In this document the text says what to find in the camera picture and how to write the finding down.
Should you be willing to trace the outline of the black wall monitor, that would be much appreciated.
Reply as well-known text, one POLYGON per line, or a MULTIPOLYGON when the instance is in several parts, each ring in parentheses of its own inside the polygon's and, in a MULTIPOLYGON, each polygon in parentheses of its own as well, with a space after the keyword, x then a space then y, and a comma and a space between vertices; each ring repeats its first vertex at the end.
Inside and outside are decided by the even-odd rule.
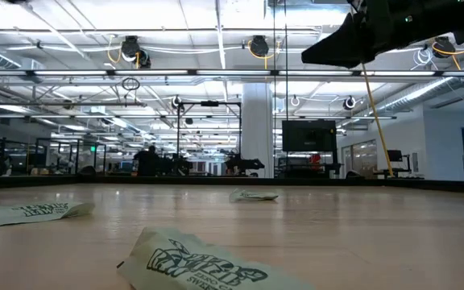
POLYGON ((285 152, 333 152, 337 150, 334 121, 282 121, 282 150, 285 152))

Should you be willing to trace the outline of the glass walled enclosure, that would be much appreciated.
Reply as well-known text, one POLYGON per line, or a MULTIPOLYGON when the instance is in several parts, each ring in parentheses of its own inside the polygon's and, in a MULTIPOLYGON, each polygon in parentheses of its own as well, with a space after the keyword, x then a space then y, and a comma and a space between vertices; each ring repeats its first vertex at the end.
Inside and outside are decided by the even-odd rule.
POLYGON ((38 138, 31 164, 40 175, 76 175, 87 167, 105 173, 107 150, 107 145, 92 139, 38 138))

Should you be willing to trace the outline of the green stevia sweetener packet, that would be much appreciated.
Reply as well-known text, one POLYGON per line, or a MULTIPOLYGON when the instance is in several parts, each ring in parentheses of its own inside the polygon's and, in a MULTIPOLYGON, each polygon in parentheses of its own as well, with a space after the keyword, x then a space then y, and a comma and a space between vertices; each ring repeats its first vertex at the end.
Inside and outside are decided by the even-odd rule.
POLYGON ((144 228, 117 272, 135 290, 316 290, 175 228, 144 228))
POLYGON ((94 203, 48 202, 31 205, 0 205, 0 226, 49 222, 62 218, 89 215, 94 203))
POLYGON ((236 201, 274 201, 279 197, 276 193, 257 193, 245 189, 235 189, 229 196, 231 202, 236 201))

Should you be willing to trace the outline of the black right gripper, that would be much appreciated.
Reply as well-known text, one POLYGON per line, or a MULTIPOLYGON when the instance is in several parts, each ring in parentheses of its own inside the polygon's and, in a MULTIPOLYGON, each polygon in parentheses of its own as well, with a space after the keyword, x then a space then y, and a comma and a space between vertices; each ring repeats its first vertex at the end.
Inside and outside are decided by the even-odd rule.
POLYGON ((442 35, 464 42, 464 0, 364 0, 331 35, 301 53, 305 64, 354 68, 377 54, 442 35))

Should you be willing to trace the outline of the person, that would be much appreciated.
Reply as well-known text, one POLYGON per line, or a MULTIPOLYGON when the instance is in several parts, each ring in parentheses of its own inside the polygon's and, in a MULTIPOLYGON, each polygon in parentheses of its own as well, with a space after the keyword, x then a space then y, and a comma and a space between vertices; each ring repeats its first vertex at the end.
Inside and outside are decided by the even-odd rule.
POLYGON ((139 151, 134 155, 134 160, 138 161, 138 176, 155 176, 157 167, 160 161, 159 156, 155 152, 154 145, 148 147, 147 150, 139 151))

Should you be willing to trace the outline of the small monitor on stand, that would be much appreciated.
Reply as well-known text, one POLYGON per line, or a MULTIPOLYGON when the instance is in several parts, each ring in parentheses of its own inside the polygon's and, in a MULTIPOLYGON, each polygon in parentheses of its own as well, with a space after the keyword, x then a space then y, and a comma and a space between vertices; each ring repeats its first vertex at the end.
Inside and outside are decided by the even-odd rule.
POLYGON ((389 157, 390 165, 392 165, 393 163, 405 162, 404 168, 391 167, 391 171, 393 172, 394 176, 398 176, 401 172, 410 173, 412 171, 410 165, 410 155, 404 155, 400 150, 387 150, 387 154, 389 157))

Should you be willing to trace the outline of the long ceiling light bar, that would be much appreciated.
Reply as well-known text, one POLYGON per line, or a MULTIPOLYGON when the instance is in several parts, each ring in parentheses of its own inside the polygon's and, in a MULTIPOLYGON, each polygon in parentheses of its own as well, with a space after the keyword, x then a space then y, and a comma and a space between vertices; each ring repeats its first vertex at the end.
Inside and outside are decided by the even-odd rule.
MULTIPOLYGON (((224 77, 360 77, 360 70, 0 70, 4 77, 142 77, 142 76, 224 76, 224 77)), ((464 77, 464 71, 367 71, 369 77, 464 77)))

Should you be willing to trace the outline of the black aluminium table frame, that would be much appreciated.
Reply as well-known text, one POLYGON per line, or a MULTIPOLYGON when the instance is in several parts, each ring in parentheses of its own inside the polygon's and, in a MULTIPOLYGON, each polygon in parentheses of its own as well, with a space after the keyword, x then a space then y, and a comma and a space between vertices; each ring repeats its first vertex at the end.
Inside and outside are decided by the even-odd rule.
POLYGON ((162 184, 223 186, 396 187, 464 193, 464 181, 417 179, 268 179, 252 177, 135 177, 135 176, 0 176, 0 189, 67 184, 162 184))

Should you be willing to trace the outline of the white building column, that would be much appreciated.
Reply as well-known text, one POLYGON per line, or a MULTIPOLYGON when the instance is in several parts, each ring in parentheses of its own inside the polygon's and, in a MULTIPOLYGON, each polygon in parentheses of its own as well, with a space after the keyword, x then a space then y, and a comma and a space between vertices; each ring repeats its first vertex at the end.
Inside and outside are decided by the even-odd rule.
POLYGON ((242 141, 244 159, 259 159, 264 169, 256 170, 260 177, 272 178, 273 121, 272 94, 268 83, 242 85, 242 141))

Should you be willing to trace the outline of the black background rig frame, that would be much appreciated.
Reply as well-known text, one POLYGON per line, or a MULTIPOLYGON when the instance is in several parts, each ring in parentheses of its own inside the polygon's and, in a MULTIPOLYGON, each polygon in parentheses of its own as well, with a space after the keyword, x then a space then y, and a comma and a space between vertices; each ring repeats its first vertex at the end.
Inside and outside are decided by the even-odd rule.
POLYGON ((242 103, 241 102, 232 102, 232 101, 180 101, 176 105, 176 153, 180 154, 180 138, 182 135, 190 134, 194 137, 198 135, 219 135, 219 133, 227 133, 228 136, 235 136, 236 141, 235 144, 237 145, 238 152, 242 152, 242 103), (219 107, 224 106, 226 107, 226 114, 225 115, 190 115, 189 111, 194 106, 200 107, 219 107), (187 119, 191 118, 194 120, 211 120, 211 119, 225 119, 229 121, 232 118, 238 120, 238 127, 232 128, 230 125, 223 128, 200 128, 200 127, 182 127, 181 123, 185 122, 187 119))

